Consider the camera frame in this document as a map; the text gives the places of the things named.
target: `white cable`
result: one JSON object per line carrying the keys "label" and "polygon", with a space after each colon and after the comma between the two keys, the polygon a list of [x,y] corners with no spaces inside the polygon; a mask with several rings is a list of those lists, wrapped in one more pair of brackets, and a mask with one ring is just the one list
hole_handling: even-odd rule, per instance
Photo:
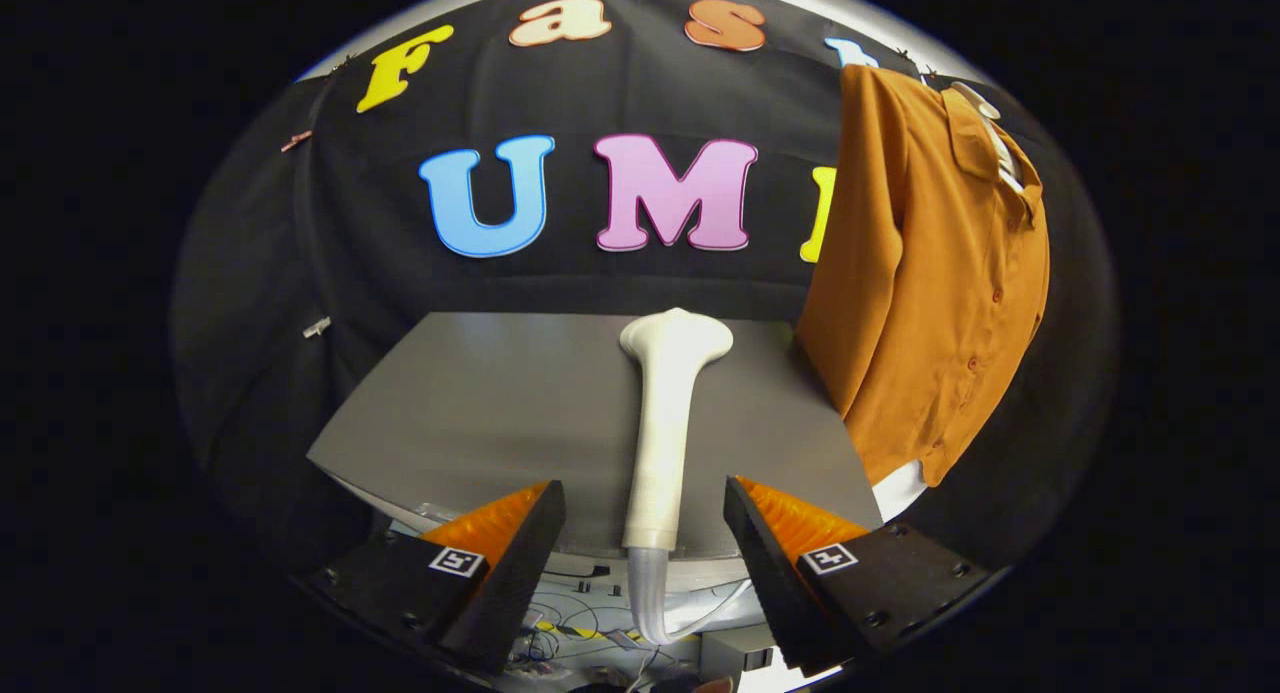
{"label": "white cable", "polygon": [[631,580],[631,612],[635,616],[636,628],[645,640],[659,646],[668,646],[701,630],[714,619],[724,606],[731,605],[736,598],[751,587],[751,579],[742,580],[727,598],[712,608],[708,615],[677,630],[667,633],[664,621],[664,598],[667,583],[667,551],[654,551],[652,548],[631,548],[628,578]]}
{"label": "white cable", "polygon": [[648,661],[644,661],[643,664],[640,664],[640,670],[636,671],[636,679],[631,680],[631,685],[627,685],[627,689],[626,689],[625,693],[632,693],[636,689],[636,685],[640,685],[640,680],[644,679],[644,669],[646,669],[650,665],[653,665],[653,661],[658,658],[658,651],[659,651],[659,648],[662,648],[662,646],[658,646],[657,648],[653,649],[653,656],[649,656]]}

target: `black fabric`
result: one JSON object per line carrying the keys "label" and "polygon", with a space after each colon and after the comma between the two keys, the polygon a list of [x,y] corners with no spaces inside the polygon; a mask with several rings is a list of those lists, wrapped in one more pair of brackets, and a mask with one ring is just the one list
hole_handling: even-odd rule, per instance
{"label": "black fabric", "polygon": [[895,520],[979,565],[1016,562],[1050,529],[1093,459],[1111,412],[1120,355],[1115,265],[1084,182],[1060,146],[1009,94],[961,81],[996,105],[1044,184],[1050,286],[1044,318],[1009,391],[956,461]]}
{"label": "black fabric", "polygon": [[[689,41],[684,23],[696,0],[602,0],[609,33],[512,46],[520,13],[547,1],[467,5],[291,86],[201,197],[173,298],[179,402],[220,501],[275,565],[308,570],[385,525],[306,452],[364,375],[431,311],[640,315],[682,306],[795,322],[813,273],[799,256],[818,206],[813,169],[835,165],[838,154],[838,54],[824,38],[854,40],[883,68],[918,77],[877,41],[774,0],[733,0],[768,19],[768,42],[750,53]],[[407,90],[357,114],[371,60],[443,24],[453,36],[403,74]],[[1007,97],[991,100],[1046,183],[1050,307],[997,414],[946,484],[904,520],[995,567],[1050,524],[1087,462],[1105,406],[1092,371],[1111,351],[1115,301],[1097,222],[1065,156]],[[303,131],[314,136],[282,154]],[[749,246],[704,251],[682,236],[664,247],[641,216],[648,247],[600,250],[609,170],[594,145],[616,133],[653,136],[677,174],[712,140],[755,146]],[[529,135],[556,140],[544,161],[540,236],[502,257],[448,250],[417,167],[476,150],[476,216],[500,223],[512,211],[511,174],[494,149]],[[325,316],[323,334],[302,336]]]}
{"label": "black fabric", "polygon": [[175,272],[170,338],[179,407],[218,498],[275,565],[306,570],[360,542],[370,510],[306,460],[355,379],[323,337],[280,146],[307,128],[325,81],[289,87],[211,178]]}

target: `wires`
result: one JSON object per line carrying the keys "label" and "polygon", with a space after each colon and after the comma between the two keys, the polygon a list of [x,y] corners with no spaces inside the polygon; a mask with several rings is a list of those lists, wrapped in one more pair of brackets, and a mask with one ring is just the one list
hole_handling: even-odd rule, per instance
{"label": "wires", "polygon": [[[550,638],[552,647],[549,649],[544,649],[541,647],[539,635],[545,635],[545,637]],[[539,653],[539,657],[534,657],[534,643],[535,642],[538,642],[538,653]],[[554,635],[552,635],[550,633],[547,633],[545,630],[535,630],[529,637],[529,651],[527,651],[527,653],[529,653],[530,660],[534,660],[534,661],[549,661],[549,660],[554,658],[557,656],[557,653],[559,653],[559,640],[557,640]]]}
{"label": "wires", "polygon": [[570,601],[573,601],[575,603],[582,606],[584,610],[581,610],[577,614],[573,614],[573,615],[571,615],[568,617],[572,617],[572,616],[576,616],[576,615],[580,615],[580,614],[585,614],[585,612],[590,612],[591,617],[595,619],[595,630],[594,630],[594,633],[591,633],[591,635],[595,635],[596,633],[600,632],[600,616],[595,615],[595,608],[594,607],[588,606],[582,601],[579,601],[577,598],[575,598],[572,596],[566,596],[563,593],[543,593],[543,592],[536,592],[536,593],[534,593],[534,596],[558,596],[561,598],[568,598]]}
{"label": "wires", "polygon": [[[618,606],[600,606],[598,608],[590,607],[589,610],[577,611],[576,614],[573,614],[573,615],[568,616],[567,619],[564,619],[564,625],[568,625],[568,621],[573,620],[575,617],[577,617],[577,616],[580,616],[582,614],[590,612],[590,615],[595,615],[594,611],[627,611],[627,612],[631,612],[631,608],[622,608],[622,607],[618,607]],[[599,624],[600,619],[599,619],[599,616],[596,616],[595,620],[596,620],[596,623],[595,623],[595,633],[599,633],[600,632],[600,624]]]}
{"label": "wires", "polygon": [[[562,624],[562,623],[563,623],[563,620],[564,620],[564,615],[563,615],[562,612],[559,612],[558,610],[553,608],[552,606],[548,606],[547,603],[539,603],[539,602],[535,602],[535,601],[530,601],[530,603],[529,603],[529,605],[530,605],[530,606],[541,606],[541,607],[544,607],[544,608],[548,608],[548,610],[550,610],[550,611],[552,611],[553,614],[556,614],[556,625],[559,625],[559,624]],[[579,614],[585,614],[585,612],[586,612],[586,611],[579,611]]]}
{"label": "wires", "polygon": [[640,664],[640,670],[636,671],[636,679],[631,680],[631,685],[627,685],[626,693],[632,693],[636,689],[636,685],[640,685],[640,680],[644,679],[644,669],[649,667],[649,665],[653,664],[654,658],[658,657],[658,653],[662,652],[659,651],[659,648],[662,648],[662,646],[658,646],[658,648],[653,649],[653,656],[649,656],[648,661]]}

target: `letter m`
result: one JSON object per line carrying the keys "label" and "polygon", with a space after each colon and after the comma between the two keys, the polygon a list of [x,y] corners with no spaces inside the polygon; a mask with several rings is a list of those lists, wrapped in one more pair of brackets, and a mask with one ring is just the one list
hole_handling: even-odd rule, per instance
{"label": "letter m", "polygon": [[742,200],[746,172],[759,158],[755,147],[710,141],[682,178],[649,136],[608,136],[595,142],[595,152],[609,161],[609,227],[595,237],[604,250],[645,247],[649,234],[640,228],[640,204],[664,246],[676,242],[700,204],[689,245],[712,251],[746,247]]}

